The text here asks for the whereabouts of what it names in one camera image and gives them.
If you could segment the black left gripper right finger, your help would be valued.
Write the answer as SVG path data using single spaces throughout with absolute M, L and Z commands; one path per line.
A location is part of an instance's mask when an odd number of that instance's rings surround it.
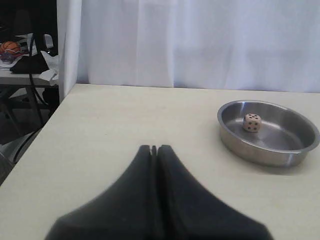
M 228 206 L 187 170 L 173 148 L 157 153 L 158 183 L 168 240 L 271 240 L 262 223 Z

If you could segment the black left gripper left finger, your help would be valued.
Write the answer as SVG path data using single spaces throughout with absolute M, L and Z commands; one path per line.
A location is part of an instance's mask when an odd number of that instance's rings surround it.
M 152 155 L 139 147 L 123 174 L 95 199 L 61 216 L 48 240 L 153 240 Z

